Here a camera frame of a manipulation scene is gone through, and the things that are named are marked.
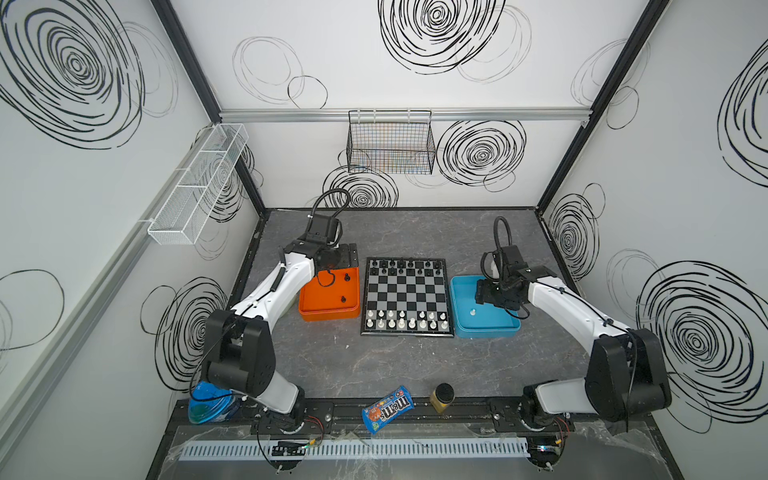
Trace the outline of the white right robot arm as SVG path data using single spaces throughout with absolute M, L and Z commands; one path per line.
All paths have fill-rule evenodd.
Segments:
M 508 313 L 532 306 L 555 320 L 589 354 L 586 375 L 524 388 L 519 409 L 530 429 L 563 414 L 609 422 L 664 410 L 672 392 L 659 338 L 610 318 L 544 266 L 530 266 L 515 245 L 481 257 L 475 300 Z

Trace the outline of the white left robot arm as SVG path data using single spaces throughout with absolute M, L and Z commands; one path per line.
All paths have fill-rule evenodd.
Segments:
M 298 419 L 303 390 L 277 372 L 272 333 L 300 290 L 320 271 L 347 268 L 354 249 L 343 244 L 337 214 L 311 213 L 305 231 L 282 248 L 278 263 L 251 294 L 205 323 L 200 379 L 244 394 L 267 411 Z

